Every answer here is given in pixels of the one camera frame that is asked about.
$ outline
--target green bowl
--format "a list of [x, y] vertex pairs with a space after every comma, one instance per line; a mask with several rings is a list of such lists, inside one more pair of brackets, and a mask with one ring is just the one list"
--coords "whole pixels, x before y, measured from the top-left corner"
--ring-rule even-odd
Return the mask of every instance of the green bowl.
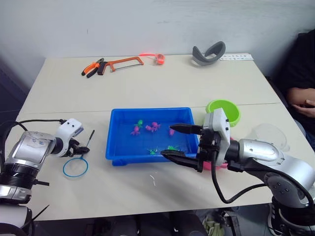
[[206, 112], [213, 112], [217, 108], [223, 108], [231, 127], [236, 126], [241, 118], [241, 112], [233, 102], [228, 100], [214, 100], [206, 106]]

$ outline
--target orange-handled pliers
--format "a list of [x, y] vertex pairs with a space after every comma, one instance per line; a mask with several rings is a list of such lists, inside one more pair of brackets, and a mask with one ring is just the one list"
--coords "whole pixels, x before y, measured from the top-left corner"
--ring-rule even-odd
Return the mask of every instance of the orange-handled pliers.
[[82, 71], [81, 75], [86, 75], [88, 73], [87, 78], [91, 77], [92, 75], [94, 75], [97, 72], [97, 70], [99, 68], [99, 64], [103, 61], [104, 61], [104, 58], [101, 58], [97, 62], [92, 62], [91, 65], [88, 65], [87, 67], [85, 67], [85, 69]]

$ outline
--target white table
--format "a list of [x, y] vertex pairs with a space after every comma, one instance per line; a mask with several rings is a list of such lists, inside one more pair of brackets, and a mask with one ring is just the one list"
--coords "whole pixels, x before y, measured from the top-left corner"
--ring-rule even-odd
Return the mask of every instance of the white table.
[[[85, 128], [78, 141], [85, 144], [93, 129], [95, 134], [91, 151], [86, 155], [90, 168], [84, 176], [68, 179], [62, 174], [63, 164], [69, 158], [46, 159], [38, 178], [50, 182], [50, 186], [34, 186], [28, 203], [34, 213], [50, 204], [39, 220], [227, 206], [217, 196], [209, 171], [200, 174], [171, 162], [113, 167], [105, 159], [112, 108], [190, 106], [195, 123], [202, 124], [204, 106], [210, 100], [230, 99], [241, 110], [240, 122], [231, 130], [234, 139], [247, 136], [261, 123], [273, 124], [286, 135], [289, 154], [315, 167], [313, 150], [253, 61], [220, 61], [196, 68], [188, 59], [189, 56], [167, 56], [161, 67], [144, 59], [145, 66], [107, 71], [105, 76], [95, 75], [90, 79], [81, 77], [80, 72], [96, 59], [46, 60], [17, 120], [76, 118]], [[144, 89], [143, 85], [149, 85], [150, 89]], [[29, 130], [51, 134], [58, 126], [46, 122], [27, 124]], [[7, 153], [21, 134], [19, 128], [12, 130], [6, 142]], [[228, 170], [218, 171], [218, 181], [226, 198], [260, 183], [246, 173]], [[246, 193], [230, 206], [270, 201], [271, 193], [264, 187]]]
[[99, 58], [47, 59], [21, 113], [111, 111], [114, 108], [205, 107], [214, 99], [235, 104], [279, 103], [253, 61], [218, 61], [196, 67], [190, 55], [166, 56], [163, 66], [143, 66], [81, 76]]

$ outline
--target white wall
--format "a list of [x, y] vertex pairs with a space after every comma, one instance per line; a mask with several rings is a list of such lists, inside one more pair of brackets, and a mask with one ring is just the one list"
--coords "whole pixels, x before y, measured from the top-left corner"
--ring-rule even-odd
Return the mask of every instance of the white wall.
[[314, 27], [315, 0], [0, 0], [0, 61], [29, 89], [46, 57], [187, 54], [222, 40], [269, 75]]

